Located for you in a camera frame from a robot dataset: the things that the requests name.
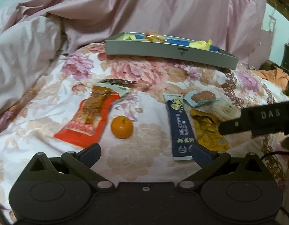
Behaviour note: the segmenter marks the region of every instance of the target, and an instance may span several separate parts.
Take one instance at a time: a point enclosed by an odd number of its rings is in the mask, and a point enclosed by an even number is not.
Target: gray tray
[[[197,49],[189,46],[180,46],[170,43],[118,40],[123,34],[141,35],[143,33],[123,32],[114,35],[105,41],[107,55],[135,55],[148,57],[172,58],[191,62],[209,64],[221,68],[234,70],[238,58],[229,52],[219,50],[218,52]],[[179,37],[165,36],[168,39],[194,42]]]

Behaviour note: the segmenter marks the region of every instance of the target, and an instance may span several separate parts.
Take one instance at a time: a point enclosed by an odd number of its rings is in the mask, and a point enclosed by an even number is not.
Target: floral bedsheet
[[[54,70],[42,76],[0,122],[12,120],[0,133],[0,204],[7,209],[13,183],[36,152],[56,157],[66,151],[81,150],[53,135],[73,117],[79,103],[89,96],[92,85],[102,79],[138,82],[110,111],[99,142],[102,156],[92,167],[115,184],[121,181],[178,182],[200,169],[194,161],[173,160],[163,92],[185,95],[192,90],[209,90],[239,111],[288,100],[280,88],[242,65],[236,70],[219,70],[209,65],[164,58],[107,56],[104,44],[89,44],[54,64]],[[212,106],[203,106],[201,110],[227,120]],[[116,139],[110,131],[110,121],[118,115],[125,115],[134,122],[134,133],[126,140]],[[226,136],[231,147],[228,152],[235,157],[247,152],[261,156],[284,150],[279,143],[283,138],[282,134],[254,139],[250,133]],[[277,156],[264,160],[282,190],[289,180],[287,161],[287,157]],[[8,212],[14,221],[12,211]]]

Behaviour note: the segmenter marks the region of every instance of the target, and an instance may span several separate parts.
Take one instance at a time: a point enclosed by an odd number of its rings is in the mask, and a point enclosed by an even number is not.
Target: wooden frame
[[[280,12],[289,21],[289,11],[286,10],[277,0],[267,0],[267,3]]]

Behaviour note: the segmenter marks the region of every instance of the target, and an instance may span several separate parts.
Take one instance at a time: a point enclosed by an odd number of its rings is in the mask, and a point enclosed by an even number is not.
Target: orange cloth
[[[274,70],[252,70],[253,73],[261,77],[262,79],[268,80],[275,85],[279,86],[282,90],[286,90],[286,86],[289,82],[289,76],[283,72],[280,68]]]

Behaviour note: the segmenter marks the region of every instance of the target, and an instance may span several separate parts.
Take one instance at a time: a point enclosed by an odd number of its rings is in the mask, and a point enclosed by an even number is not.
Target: red snack package
[[[81,101],[72,120],[54,137],[82,148],[97,143],[105,128],[111,105],[129,89],[114,84],[93,86],[90,97]]]

